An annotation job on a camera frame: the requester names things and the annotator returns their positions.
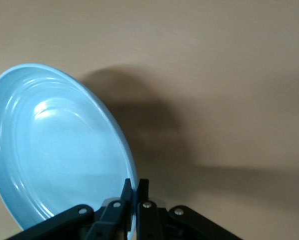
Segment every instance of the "light blue plastic dish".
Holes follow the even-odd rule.
[[[0,196],[22,229],[79,204],[96,211],[126,178],[135,190],[123,133],[83,85],[34,63],[0,76]]]

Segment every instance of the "beige wall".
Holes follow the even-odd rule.
[[[298,0],[0,1],[0,73],[27,62],[105,102],[169,208],[299,239]]]

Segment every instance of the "black metal arm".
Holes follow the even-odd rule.
[[[130,179],[118,200],[95,211],[74,206],[8,240],[127,240],[134,213]],[[149,199],[149,180],[137,188],[137,240],[241,240],[239,237],[186,206],[169,211]]]

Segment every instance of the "screw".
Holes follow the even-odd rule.
[[[79,214],[86,214],[87,212],[88,212],[88,210],[85,207],[83,207],[80,210],[78,210]]]
[[[174,213],[175,213],[176,215],[183,215],[183,214],[184,214],[184,211],[183,211],[181,208],[176,208],[175,211],[174,211]]]
[[[114,208],[119,208],[120,206],[121,206],[121,203],[119,201],[113,203]]]
[[[149,201],[146,201],[146,202],[143,203],[143,207],[146,208],[146,209],[149,209],[151,206],[152,206],[152,204]]]

